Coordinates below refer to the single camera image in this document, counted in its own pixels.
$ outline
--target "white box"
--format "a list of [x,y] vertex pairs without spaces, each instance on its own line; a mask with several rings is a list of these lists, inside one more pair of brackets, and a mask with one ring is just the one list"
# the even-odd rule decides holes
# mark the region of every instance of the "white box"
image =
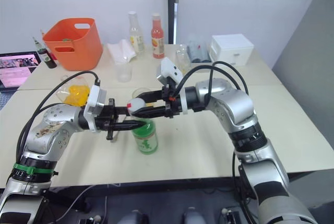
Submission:
[[254,45],[242,34],[213,35],[209,55],[213,61],[246,65]]

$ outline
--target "laptop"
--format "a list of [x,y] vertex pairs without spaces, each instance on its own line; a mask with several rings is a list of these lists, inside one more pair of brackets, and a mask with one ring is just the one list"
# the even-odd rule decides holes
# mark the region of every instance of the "laptop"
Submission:
[[37,52],[0,54],[0,110],[40,63]]

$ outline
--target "white cap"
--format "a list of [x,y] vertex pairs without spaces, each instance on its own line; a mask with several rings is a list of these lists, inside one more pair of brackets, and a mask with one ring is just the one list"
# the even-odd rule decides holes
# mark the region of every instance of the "white cap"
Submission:
[[134,98],[128,102],[126,107],[129,114],[132,115],[133,112],[136,112],[137,110],[146,107],[146,103],[141,98]]
[[154,20],[158,20],[158,19],[160,19],[160,14],[158,14],[158,13],[154,13],[154,14],[152,14],[152,18],[153,18]]

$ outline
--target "orange basket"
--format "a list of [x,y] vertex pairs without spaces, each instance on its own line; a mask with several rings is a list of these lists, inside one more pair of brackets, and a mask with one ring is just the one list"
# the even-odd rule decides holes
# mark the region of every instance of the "orange basket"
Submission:
[[95,20],[91,18],[63,19],[44,35],[43,40],[69,71],[93,69],[102,54]]

